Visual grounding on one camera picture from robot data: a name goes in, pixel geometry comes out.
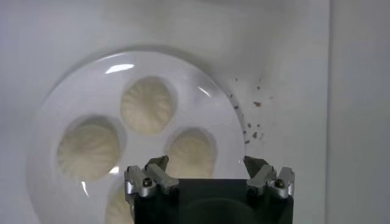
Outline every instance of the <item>steamed bun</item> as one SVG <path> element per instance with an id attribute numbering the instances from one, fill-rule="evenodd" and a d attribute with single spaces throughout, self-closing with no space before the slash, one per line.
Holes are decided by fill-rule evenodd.
<path id="1" fill-rule="evenodd" d="M 70 177 L 83 181 L 98 179 L 119 158 L 116 133 L 100 125 L 81 125 L 63 137 L 57 158 L 63 173 Z"/>
<path id="2" fill-rule="evenodd" d="M 211 178 L 215 151 L 204 141 L 184 137 L 176 140 L 167 152 L 166 173 L 176 178 Z"/>
<path id="3" fill-rule="evenodd" d="M 125 200 L 124 186 L 120 187 L 105 210 L 105 224 L 133 224 L 130 205 Z"/>
<path id="4" fill-rule="evenodd" d="M 137 133 L 152 135 L 162 131 L 173 113 L 172 97 L 157 77 L 140 79 L 122 96 L 121 116 Z"/>

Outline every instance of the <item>white surface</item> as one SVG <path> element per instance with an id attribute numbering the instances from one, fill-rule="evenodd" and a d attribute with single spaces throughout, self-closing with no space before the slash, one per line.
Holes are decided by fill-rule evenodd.
<path id="1" fill-rule="evenodd" d="M 106 74 L 113 66 L 124 64 L 134 67 Z M 129 86 L 150 76 L 165 82 L 176 108 L 163 131 L 142 135 L 123 128 L 120 103 Z M 118 170 L 96 181 L 72 180 L 58 165 L 59 142 L 69 126 L 97 117 L 105 118 L 117 131 L 122 150 L 115 164 Z M 104 223 L 107 195 L 123 181 L 126 167 L 143 167 L 150 158 L 164 155 L 169 147 L 166 142 L 173 141 L 177 131 L 191 128 L 199 128 L 215 142 L 214 178 L 249 178 L 242 162 L 244 139 L 235 110 L 226 94 L 194 66 L 159 53 L 125 52 L 76 70 L 48 95 L 30 133 L 24 176 L 42 224 Z"/>
<path id="2" fill-rule="evenodd" d="M 332 7 L 327 218 L 390 223 L 390 1 Z"/>
<path id="3" fill-rule="evenodd" d="M 232 93 L 252 124 L 247 153 L 296 173 L 295 222 L 323 223 L 328 17 L 324 0 L 3 0 L 0 168 L 21 179 L 1 179 L 2 223 L 34 222 L 20 215 L 32 208 L 16 161 L 45 96 L 80 63 L 126 47 L 188 60 Z"/>

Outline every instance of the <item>bolt head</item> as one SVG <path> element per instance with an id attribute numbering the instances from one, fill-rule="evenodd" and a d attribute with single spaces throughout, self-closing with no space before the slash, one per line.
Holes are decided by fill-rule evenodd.
<path id="1" fill-rule="evenodd" d="M 283 188 L 283 187 L 285 187 L 285 182 L 282 179 L 276 179 L 275 180 L 275 187 Z"/>
<path id="2" fill-rule="evenodd" d="M 152 186 L 152 184 L 153 184 L 153 180 L 150 177 L 144 178 L 144 180 L 142 181 L 142 185 L 144 187 L 150 187 Z"/>

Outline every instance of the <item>round plate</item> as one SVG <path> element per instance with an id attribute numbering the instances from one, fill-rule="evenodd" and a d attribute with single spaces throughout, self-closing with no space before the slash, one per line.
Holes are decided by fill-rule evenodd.
<path id="1" fill-rule="evenodd" d="M 125 127 L 119 105 L 124 90 L 138 79 L 161 78 L 175 98 L 175 114 L 153 136 Z M 90 182 L 62 174 L 57 148 L 64 132 L 90 117 L 115 126 L 121 157 L 106 176 Z M 247 178 L 244 139 L 235 110 L 225 93 L 193 65 L 155 52 L 123 52 L 91 62 L 62 81 L 46 98 L 32 133 L 27 157 L 27 190 L 41 223 L 104 223 L 113 189 L 129 165 L 143 167 L 164 154 L 167 142 L 188 128 L 211 136 L 217 147 L 215 178 Z"/>

